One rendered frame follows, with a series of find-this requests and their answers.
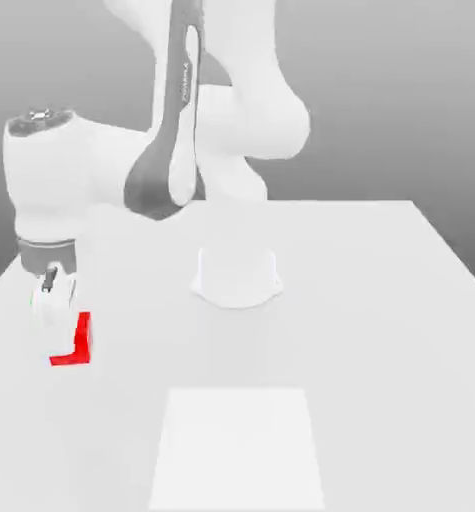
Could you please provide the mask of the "small red cube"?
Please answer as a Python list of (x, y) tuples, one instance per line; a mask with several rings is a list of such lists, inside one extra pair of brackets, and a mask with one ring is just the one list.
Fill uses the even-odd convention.
[(92, 322), (89, 311), (77, 315), (75, 328), (68, 331), (66, 344), (55, 349), (49, 357), (52, 366), (70, 366), (89, 364), (92, 350)]

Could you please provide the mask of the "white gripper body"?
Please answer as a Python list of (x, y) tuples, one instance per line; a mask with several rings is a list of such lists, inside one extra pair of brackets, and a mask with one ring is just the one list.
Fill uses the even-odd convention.
[(33, 289), (36, 327), (50, 337), (72, 337), (76, 326), (77, 274), (45, 273)]

